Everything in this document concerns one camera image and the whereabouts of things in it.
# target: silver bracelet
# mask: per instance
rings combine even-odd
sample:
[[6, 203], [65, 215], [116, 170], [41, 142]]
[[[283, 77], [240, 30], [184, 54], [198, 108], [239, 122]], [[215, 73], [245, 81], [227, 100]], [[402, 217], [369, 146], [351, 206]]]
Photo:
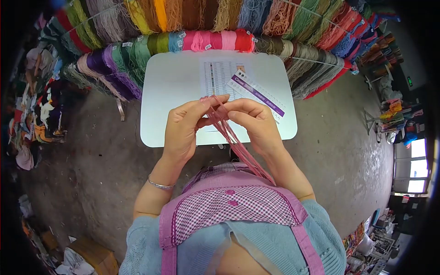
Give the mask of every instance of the silver bracelet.
[[150, 176], [151, 176], [151, 174], [148, 175], [148, 182], [151, 183], [151, 185], [153, 185], [154, 187], [157, 187], [159, 189], [170, 190], [174, 187], [174, 185], [176, 185], [176, 184], [173, 184], [173, 185], [166, 186], [166, 185], [160, 185], [160, 184], [154, 183], [150, 180]]

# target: paper sheet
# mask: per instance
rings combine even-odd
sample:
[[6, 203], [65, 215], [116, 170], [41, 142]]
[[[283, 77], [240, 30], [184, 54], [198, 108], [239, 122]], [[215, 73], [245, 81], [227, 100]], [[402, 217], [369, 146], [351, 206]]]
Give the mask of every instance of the paper sheet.
[[240, 59], [200, 58], [201, 96], [230, 94], [229, 100], [242, 98], [226, 84], [238, 69], [252, 75], [250, 64]]

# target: concrete floor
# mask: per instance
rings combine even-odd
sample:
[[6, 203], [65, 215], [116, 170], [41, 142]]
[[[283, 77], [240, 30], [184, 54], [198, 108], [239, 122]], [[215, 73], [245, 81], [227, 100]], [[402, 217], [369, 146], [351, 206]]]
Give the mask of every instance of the concrete floor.
[[[393, 148], [368, 136], [363, 122], [363, 108], [379, 115], [378, 103], [362, 76], [346, 73], [327, 91], [295, 102], [298, 133], [284, 141], [342, 238], [388, 202]], [[43, 162], [22, 173], [36, 216], [61, 247], [69, 235], [87, 235], [124, 259], [135, 198], [162, 154], [142, 143], [139, 111], [140, 102], [129, 103], [120, 122], [114, 99], [90, 94], [71, 118], [67, 143], [46, 144]], [[199, 146], [174, 195], [202, 166], [227, 160], [226, 150]]]

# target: white table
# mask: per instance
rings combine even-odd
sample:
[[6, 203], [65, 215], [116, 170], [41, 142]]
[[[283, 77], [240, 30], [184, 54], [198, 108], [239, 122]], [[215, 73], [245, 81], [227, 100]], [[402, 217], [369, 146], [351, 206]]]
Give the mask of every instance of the white table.
[[[278, 124], [281, 139], [291, 139], [296, 135], [297, 119], [289, 80], [278, 56], [222, 50], [201, 53], [182, 51], [154, 55], [147, 63], [140, 114], [140, 137], [145, 145], [164, 146], [169, 110], [188, 101], [199, 100], [202, 96], [200, 60], [222, 57], [243, 60], [250, 65], [249, 73], [255, 80], [286, 106], [286, 114]], [[246, 129], [239, 125], [233, 129], [242, 143], [249, 142]], [[219, 132], [206, 132], [202, 128], [197, 131], [196, 143], [209, 145], [224, 144], [227, 141]]]

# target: apron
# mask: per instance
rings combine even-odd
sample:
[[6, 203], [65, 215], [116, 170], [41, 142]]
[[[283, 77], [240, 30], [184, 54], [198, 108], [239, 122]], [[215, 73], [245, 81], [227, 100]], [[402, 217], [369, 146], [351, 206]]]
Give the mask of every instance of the apron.
[[310, 274], [324, 275], [321, 258], [302, 225], [307, 216], [290, 191], [255, 176], [244, 163], [207, 167], [190, 180], [179, 197], [162, 208], [161, 274], [177, 274], [177, 246], [200, 228], [229, 220], [250, 220], [289, 226]]

